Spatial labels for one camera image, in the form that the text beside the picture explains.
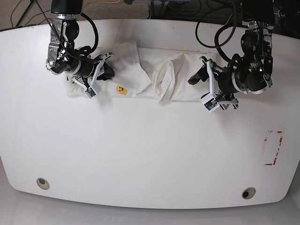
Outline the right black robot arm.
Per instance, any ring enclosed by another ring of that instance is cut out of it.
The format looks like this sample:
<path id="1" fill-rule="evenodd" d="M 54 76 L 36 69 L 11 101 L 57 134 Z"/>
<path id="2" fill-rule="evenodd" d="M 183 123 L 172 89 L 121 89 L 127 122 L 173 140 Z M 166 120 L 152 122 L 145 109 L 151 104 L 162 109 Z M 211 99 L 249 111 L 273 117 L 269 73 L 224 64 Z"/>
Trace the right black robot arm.
<path id="1" fill-rule="evenodd" d="M 48 46 L 47 69 L 55 75 L 67 73 L 68 81 L 83 87 L 90 94 L 94 93 L 93 84 L 96 81 L 110 80 L 115 76 L 113 69 L 106 63 L 106 59 L 113 53 L 91 58 L 98 46 L 99 35 L 93 20 L 83 13 L 83 1 L 54 0 L 50 12 L 56 15 L 56 19 L 49 23 L 51 41 Z M 93 46 L 75 48 L 75 39 L 80 30 L 75 18 L 77 15 L 91 24 L 95 35 Z"/>

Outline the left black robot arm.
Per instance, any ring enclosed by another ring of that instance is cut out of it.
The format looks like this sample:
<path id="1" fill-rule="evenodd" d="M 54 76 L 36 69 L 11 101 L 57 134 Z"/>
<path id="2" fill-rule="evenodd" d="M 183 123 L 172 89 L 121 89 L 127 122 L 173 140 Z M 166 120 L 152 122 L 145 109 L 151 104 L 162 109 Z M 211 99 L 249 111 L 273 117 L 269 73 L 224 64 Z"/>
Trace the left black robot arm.
<path id="1" fill-rule="evenodd" d="M 209 112 L 229 106 L 237 109 L 236 93 L 261 94 L 272 86 L 272 31 L 275 26 L 274 7 L 271 0 L 242 0 L 220 2 L 221 8 L 231 7 L 232 14 L 216 32 L 214 45 L 219 56 L 227 62 L 219 66 L 212 59 L 200 57 L 203 66 L 188 80 L 190 85 L 209 81 L 209 92 L 201 97 L 202 104 Z M 242 25 L 247 29 L 241 37 L 243 56 L 234 54 L 229 58 L 222 47 L 233 37 L 238 25 L 238 12 L 242 12 Z"/>

